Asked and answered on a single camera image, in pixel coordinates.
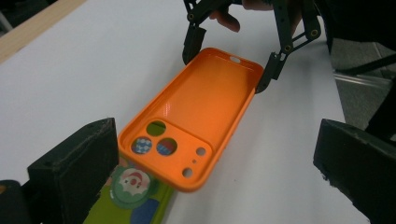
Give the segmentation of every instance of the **person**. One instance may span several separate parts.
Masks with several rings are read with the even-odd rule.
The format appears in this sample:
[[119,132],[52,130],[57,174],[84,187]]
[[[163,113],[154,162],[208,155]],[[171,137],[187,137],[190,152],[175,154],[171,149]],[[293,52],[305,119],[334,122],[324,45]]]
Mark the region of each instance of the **person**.
[[[290,17],[290,29],[294,33],[302,19],[304,0],[286,0]],[[359,42],[378,42],[396,50],[396,1],[377,0],[372,3],[360,0],[314,0],[324,20],[329,48],[333,38]],[[262,0],[242,0],[247,10],[272,10],[271,4]],[[228,29],[239,32],[238,20],[228,9],[213,12],[210,17]]]

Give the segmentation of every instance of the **screw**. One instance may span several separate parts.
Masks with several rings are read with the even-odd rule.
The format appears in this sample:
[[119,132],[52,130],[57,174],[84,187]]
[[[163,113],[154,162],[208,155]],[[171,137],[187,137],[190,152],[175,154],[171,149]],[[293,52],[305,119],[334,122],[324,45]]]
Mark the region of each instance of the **screw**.
[[194,19],[194,14],[189,14],[187,20],[192,21]]
[[318,34],[318,30],[311,31],[311,36],[316,36]]
[[289,51],[289,50],[291,50],[291,46],[290,46],[290,45],[287,45],[287,46],[285,47],[285,51]]

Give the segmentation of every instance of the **black plastic block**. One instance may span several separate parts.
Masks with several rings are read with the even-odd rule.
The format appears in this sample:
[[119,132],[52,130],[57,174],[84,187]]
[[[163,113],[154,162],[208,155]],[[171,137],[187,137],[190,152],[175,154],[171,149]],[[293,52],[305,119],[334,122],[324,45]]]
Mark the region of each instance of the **black plastic block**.
[[396,223],[396,147],[353,126],[324,119],[314,164],[371,223]]
[[34,222],[82,223],[118,162],[114,119],[73,133],[28,167],[26,198],[39,198],[31,208]]

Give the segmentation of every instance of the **white surface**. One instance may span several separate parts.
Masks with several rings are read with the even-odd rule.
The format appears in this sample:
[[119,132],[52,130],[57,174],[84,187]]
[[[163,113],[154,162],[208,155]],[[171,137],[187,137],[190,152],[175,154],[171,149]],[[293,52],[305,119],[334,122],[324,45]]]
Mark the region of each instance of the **white surface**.
[[[232,12],[240,33],[208,20],[204,47],[265,65],[279,49],[273,13]],[[88,0],[1,64],[0,179],[25,182],[92,121],[114,117],[119,132],[184,66],[187,27],[181,0]],[[165,223],[367,223],[312,164],[320,120],[344,119],[323,40],[255,96],[206,185],[176,194]]]

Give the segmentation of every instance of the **orange phone case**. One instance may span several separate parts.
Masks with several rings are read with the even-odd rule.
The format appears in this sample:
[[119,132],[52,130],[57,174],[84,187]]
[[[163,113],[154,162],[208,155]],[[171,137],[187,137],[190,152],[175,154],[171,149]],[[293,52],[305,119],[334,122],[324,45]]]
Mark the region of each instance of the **orange phone case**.
[[259,64],[203,49],[120,133],[120,152],[181,191],[200,188],[262,75]]

